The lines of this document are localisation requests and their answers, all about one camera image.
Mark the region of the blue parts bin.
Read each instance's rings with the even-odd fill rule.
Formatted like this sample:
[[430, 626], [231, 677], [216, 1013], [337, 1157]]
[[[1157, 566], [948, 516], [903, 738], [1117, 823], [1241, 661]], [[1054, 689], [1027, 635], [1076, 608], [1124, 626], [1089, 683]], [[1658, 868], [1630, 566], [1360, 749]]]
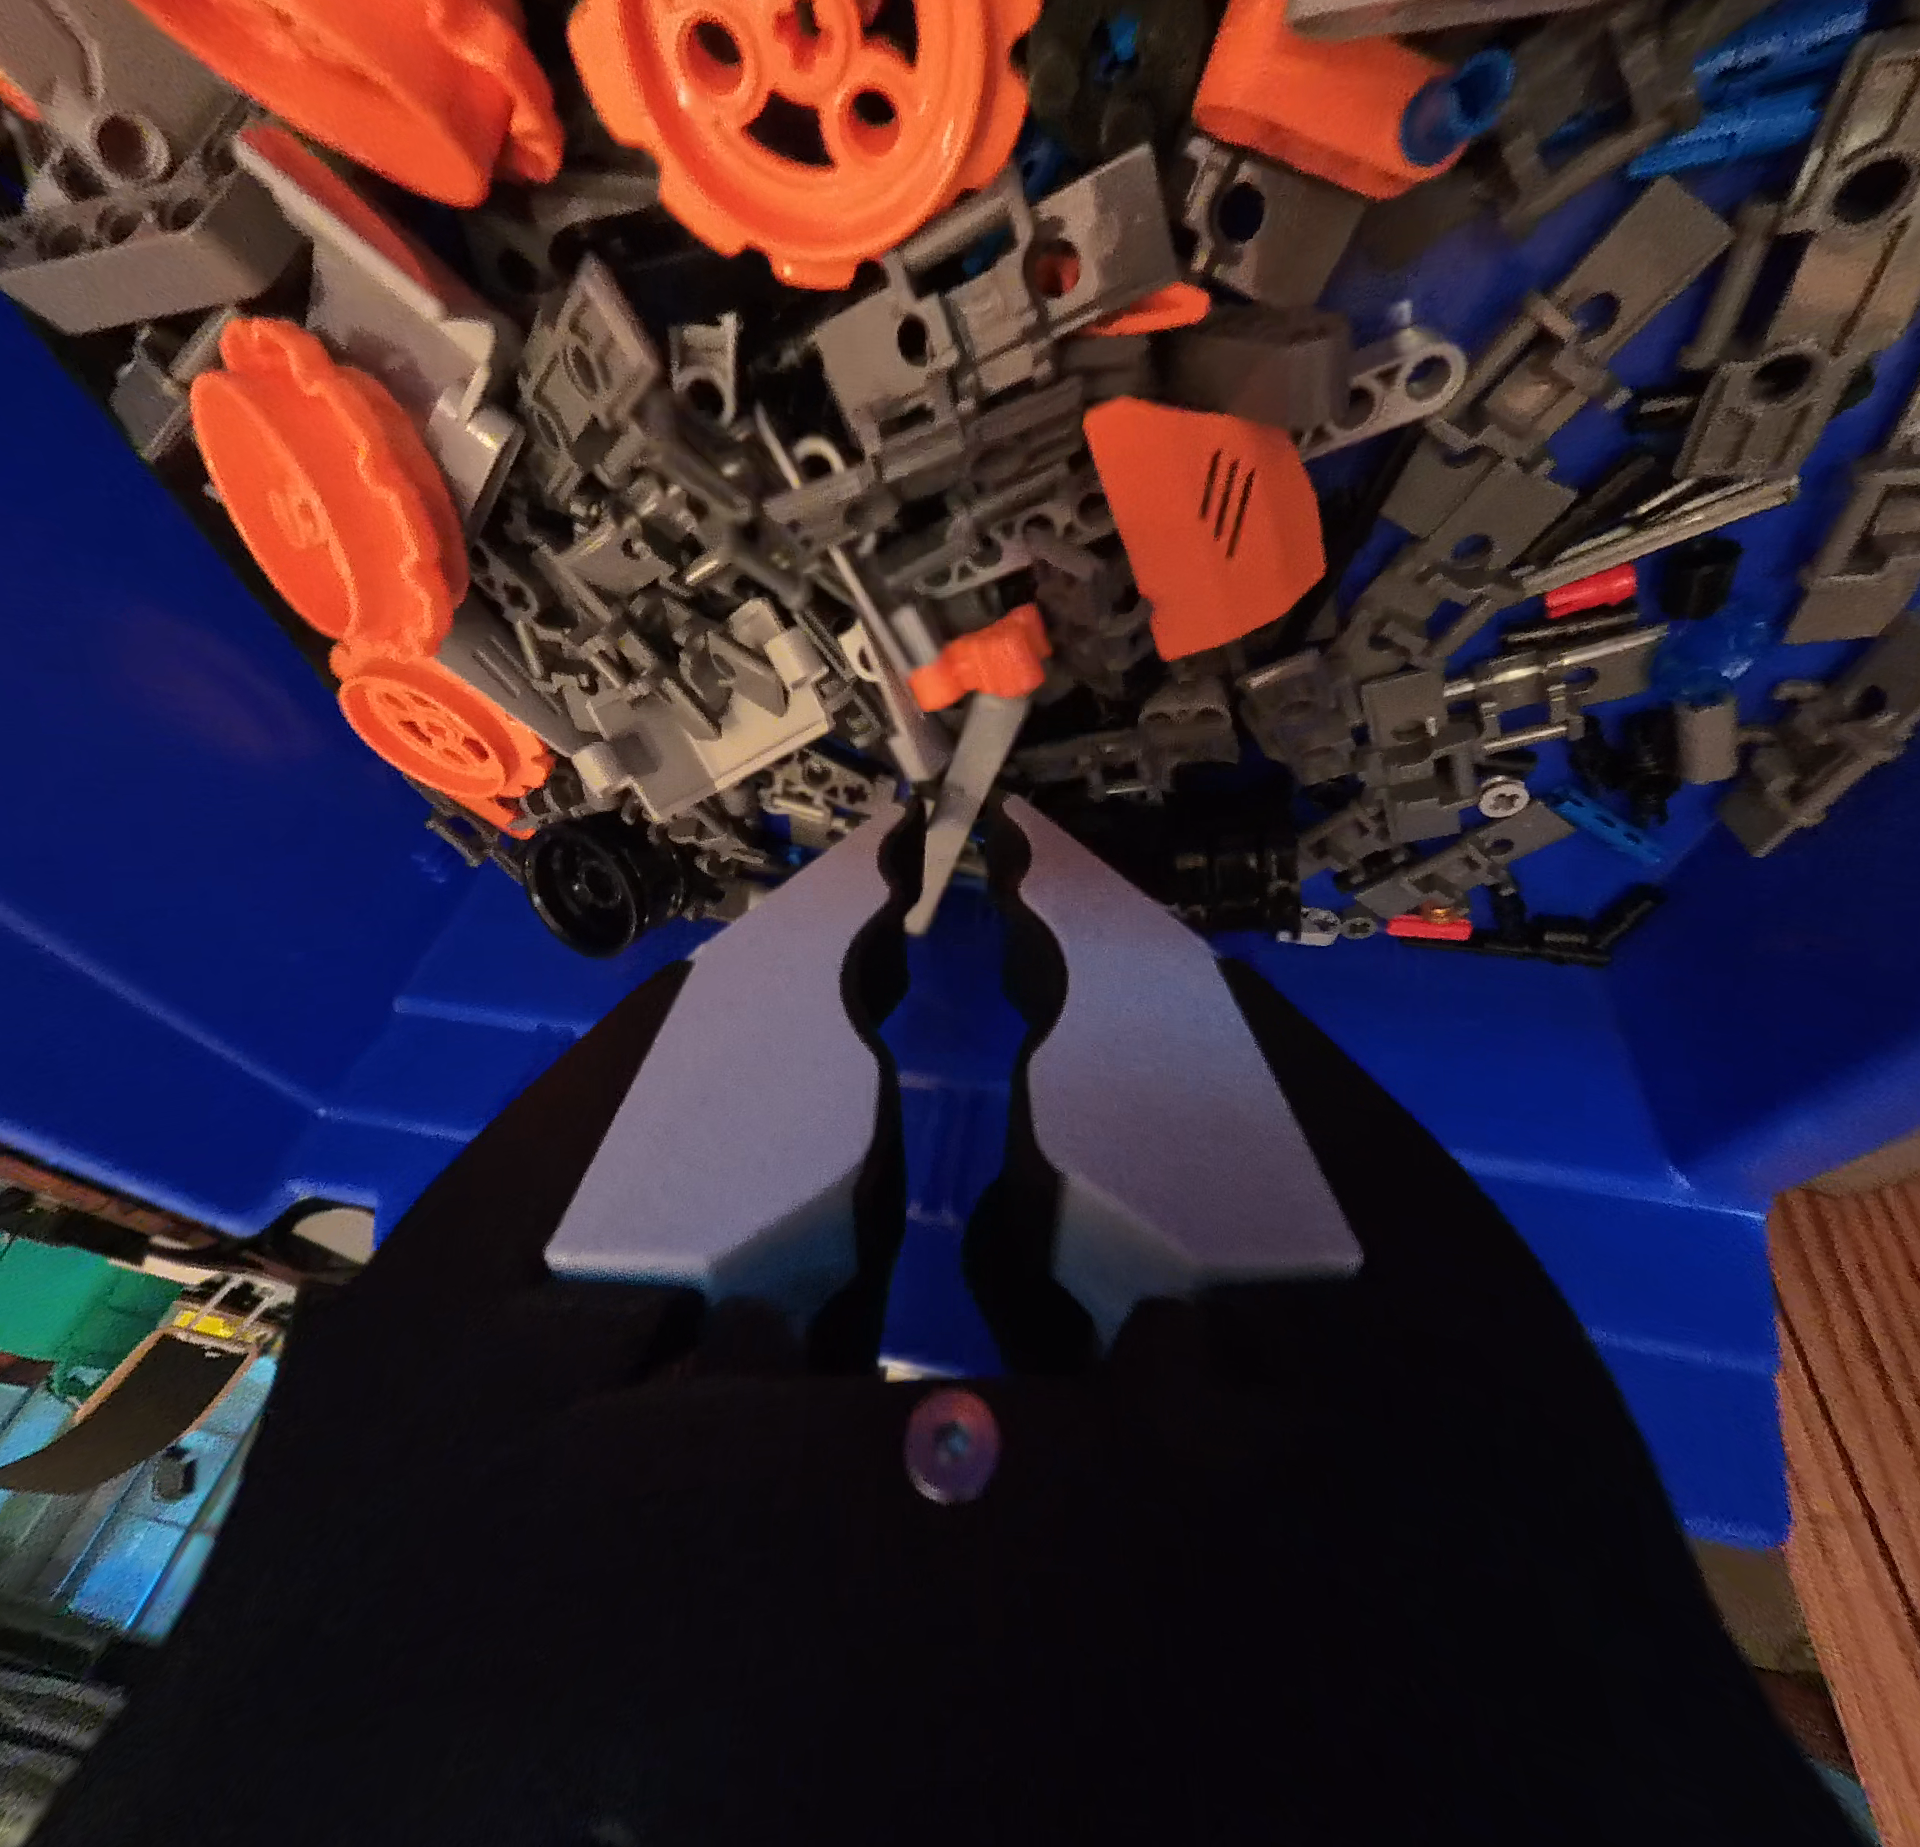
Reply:
[[[1911, 326], [1800, 495], [1736, 531], [1736, 601], [1788, 628], [1902, 408]], [[1780, 689], [1809, 683], [1839, 710], [1809, 738], [1839, 749], [1867, 689], [1911, 698], [1911, 628], [1774, 635], [1736, 683], [1737, 722], [1788, 727]], [[1524, 904], [1547, 917], [1593, 917], [1636, 881], [1662, 889], [1605, 968], [1195, 929], [1496, 1191], [1640, 1413], [1674, 1514], [1715, 1545], [1788, 1536], [1770, 1196], [1911, 1116], [1899, 1103], [1906, 748], [1774, 848], [1729, 828], [1736, 785], [1681, 785], [1662, 868], [1585, 831], [1524, 859]], [[940, 1116], [988, 1116], [934, 1087], [1009, 1087], [934, 1035], [1009, 931], [988, 823], [983, 868], [908, 941], [928, 992], [889, 1023], [918, 1168]], [[614, 957], [551, 940], [506, 868], [430, 831], [216, 508], [135, 454], [93, 358], [5, 303], [5, 1145], [24, 1152], [5, 1175], [47, 1170], [58, 1201], [188, 1255], [292, 1239], [331, 1206], [395, 1222], [513, 1087], [727, 919], [662, 919]]]

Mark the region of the wooden partition panel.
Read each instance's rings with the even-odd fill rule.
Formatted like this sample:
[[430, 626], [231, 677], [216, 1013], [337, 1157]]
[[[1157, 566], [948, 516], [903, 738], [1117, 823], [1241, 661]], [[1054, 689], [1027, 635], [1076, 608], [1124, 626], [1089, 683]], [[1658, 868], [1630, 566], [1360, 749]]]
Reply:
[[1788, 1566], [1877, 1839], [1920, 1839], [1920, 1196], [1770, 1213]]

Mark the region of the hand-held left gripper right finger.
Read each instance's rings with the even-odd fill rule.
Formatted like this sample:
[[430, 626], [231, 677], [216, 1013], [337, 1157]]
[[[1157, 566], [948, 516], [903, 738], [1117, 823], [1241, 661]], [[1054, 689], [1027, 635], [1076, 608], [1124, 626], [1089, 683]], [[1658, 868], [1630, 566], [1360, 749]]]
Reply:
[[1216, 962], [1024, 796], [988, 823], [1024, 1018], [968, 1228], [996, 1348], [1112, 1348], [1147, 1297], [1344, 1279], [1360, 1239]]

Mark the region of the pile of toy block pieces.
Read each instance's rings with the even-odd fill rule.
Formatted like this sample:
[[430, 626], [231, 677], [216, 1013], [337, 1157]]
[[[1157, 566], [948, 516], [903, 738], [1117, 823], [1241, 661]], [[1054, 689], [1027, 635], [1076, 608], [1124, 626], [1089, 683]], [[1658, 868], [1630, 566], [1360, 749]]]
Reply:
[[[1911, 0], [5, 0], [5, 303], [541, 929], [1024, 792], [1196, 931], [1605, 968], [1911, 698]], [[983, 818], [955, 874], [983, 868]]]

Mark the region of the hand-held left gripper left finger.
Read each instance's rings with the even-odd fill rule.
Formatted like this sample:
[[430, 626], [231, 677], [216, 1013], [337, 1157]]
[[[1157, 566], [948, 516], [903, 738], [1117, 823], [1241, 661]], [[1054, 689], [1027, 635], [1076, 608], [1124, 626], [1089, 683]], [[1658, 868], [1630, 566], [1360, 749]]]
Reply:
[[918, 803], [885, 803], [718, 931], [551, 1239], [563, 1279], [758, 1297], [794, 1334], [879, 1334], [903, 1255], [903, 1074]]

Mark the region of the light grey holed beam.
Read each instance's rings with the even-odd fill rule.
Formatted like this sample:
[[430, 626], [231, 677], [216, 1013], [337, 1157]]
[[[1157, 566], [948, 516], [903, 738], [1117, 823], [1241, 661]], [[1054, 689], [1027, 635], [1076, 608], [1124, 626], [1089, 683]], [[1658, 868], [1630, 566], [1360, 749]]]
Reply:
[[1020, 698], [1000, 698], [1000, 692], [972, 692], [968, 698], [968, 722], [958, 722], [958, 738], [955, 738], [955, 759], [940, 767], [940, 792], [924, 818], [924, 848], [918, 848], [918, 900], [914, 908], [903, 917], [903, 931], [908, 940], [924, 940], [940, 900], [948, 900], [948, 881], [958, 868], [958, 848], [996, 792], [996, 774], [1000, 766], [1012, 759], [1020, 733], [1024, 733], [1024, 717], [1027, 717], [1027, 692]]

